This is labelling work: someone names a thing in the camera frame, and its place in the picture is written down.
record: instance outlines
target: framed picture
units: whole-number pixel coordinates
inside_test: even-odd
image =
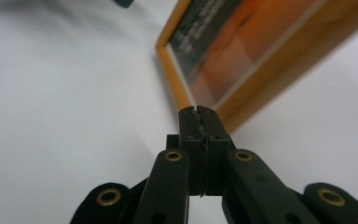
[[[179,0],[156,45],[177,109],[228,132],[358,29],[358,0]]]

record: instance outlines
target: black object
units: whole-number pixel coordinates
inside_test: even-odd
[[[356,223],[358,202],[343,189],[317,183],[301,195],[252,151],[236,149],[216,113],[179,112],[180,134],[167,135],[150,176],[132,189],[94,189],[71,224],[187,223],[188,196],[222,196],[228,223]]]
[[[121,7],[129,7],[133,0],[115,0],[117,4],[119,4]]]

